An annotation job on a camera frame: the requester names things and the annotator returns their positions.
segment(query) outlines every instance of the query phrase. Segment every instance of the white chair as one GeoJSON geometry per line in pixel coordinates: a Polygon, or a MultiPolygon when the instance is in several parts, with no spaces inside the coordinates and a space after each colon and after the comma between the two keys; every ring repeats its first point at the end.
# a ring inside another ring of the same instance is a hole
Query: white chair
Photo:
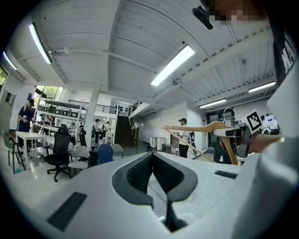
{"type": "Polygon", "coordinates": [[[113,160],[118,160],[123,158],[123,149],[119,144],[112,145],[112,149],[114,153],[121,153],[121,156],[113,155],[113,160]]]}
{"type": "Polygon", "coordinates": [[[86,146],[80,146],[74,152],[70,153],[70,156],[71,156],[71,161],[73,157],[80,157],[78,161],[74,161],[74,162],[72,161],[68,164],[68,167],[70,169],[74,169],[75,175],[77,175],[76,169],[83,170],[88,168],[88,159],[90,157],[90,154],[86,146]]]}

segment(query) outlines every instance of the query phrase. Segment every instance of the pillar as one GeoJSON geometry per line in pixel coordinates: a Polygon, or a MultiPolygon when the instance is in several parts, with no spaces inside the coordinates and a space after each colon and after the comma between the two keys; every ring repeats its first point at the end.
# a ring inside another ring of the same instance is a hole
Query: pillar
{"type": "Polygon", "coordinates": [[[92,140],[92,129],[93,124],[95,123],[93,118],[95,114],[95,108],[100,96],[101,85],[97,85],[93,88],[93,93],[89,101],[89,106],[86,112],[84,130],[86,131],[85,140],[87,148],[90,149],[91,140],[92,140]]]}

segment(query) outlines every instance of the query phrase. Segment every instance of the blue chair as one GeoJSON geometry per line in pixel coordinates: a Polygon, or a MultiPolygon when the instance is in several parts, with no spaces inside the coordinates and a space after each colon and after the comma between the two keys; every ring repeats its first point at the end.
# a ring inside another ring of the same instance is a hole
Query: blue chair
{"type": "Polygon", "coordinates": [[[98,165],[113,161],[113,149],[111,145],[101,144],[97,150],[97,153],[99,157],[98,165]]]}

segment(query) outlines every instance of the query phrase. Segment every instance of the cap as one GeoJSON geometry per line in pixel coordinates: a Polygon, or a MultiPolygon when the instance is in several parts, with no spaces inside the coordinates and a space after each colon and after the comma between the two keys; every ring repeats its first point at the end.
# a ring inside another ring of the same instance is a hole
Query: cap
{"type": "Polygon", "coordinates": [[[185,118],[181,118],[181,119],[179,119],[178,121],[179,121],[179,122],[184,121],[184,122],[187,123],[187,120],[186,120],[185,118]]]}
{"type": "Polygon", "coordinates": [[[31,98],[31,99],[29,100],[29,103],[30,103],[32,106],[34,106],[34,99],[31,98]]]}

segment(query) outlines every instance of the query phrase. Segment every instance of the metal shelving unit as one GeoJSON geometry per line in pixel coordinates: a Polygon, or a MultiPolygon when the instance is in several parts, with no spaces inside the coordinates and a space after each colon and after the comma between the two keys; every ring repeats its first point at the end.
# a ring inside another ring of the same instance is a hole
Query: metal shelving unit
{"type": "MultiPolygon", "coordinates": [[[[35,117],[38,113],[42,113],[42,114],[53,116],[53,117],[58,117],[58,118],[62,118],[62,119],[75,121],[76,122],[75,130],[70,130],[70,131],[75,133],[75,138],[76,138],[76,143],[77,143],[78,142],[78,134],[79,134],[79,131],[78,131],[79,122],[82,122],[83,125],[84,125],[84,120],[80,119],[80,117],[82,115],[81,111],[82,110],[87,110],[87,108],[85,106],[83,106],[83,103],[84,103],[83,100],[81,102],[78,102],[78,103],[70,103],[70,102],[63,102],[63,101],[60,101],[60,100],[40,98],[40,100],[38,102],[38,105],[36,107],[35,113],[34,113],[34,119],[35,119],[35,117]],[[48,105],[54,105],[54,106],[59,106],[59,107],[63,107],[63,108],[70,108],[70,109],[79,110],[78,116],[76,118],[74,118],[74,117],[70,117],[70,116],[63,116],[63,115],[60,115],[60,114],[53,114],[53,113],[48,113],[48,112],[44,112],[44,111],[39,111],[38,107],[39,107],[39,104],[42,100],[44,102],[46,102],[46,104],[48,104],[48,105]]],[[[43,119],[43,124],[42,125],[38,124],[38,123],[34,123],[32,131],[34,130],[34,126],[41,127],[42,129],[49,129],[49,130],[55,131],[55,132],[58,131],[59,127],[53,127],[53,126],[45,125],[44,122],[45,122],[45,120],[43,119]]]]}

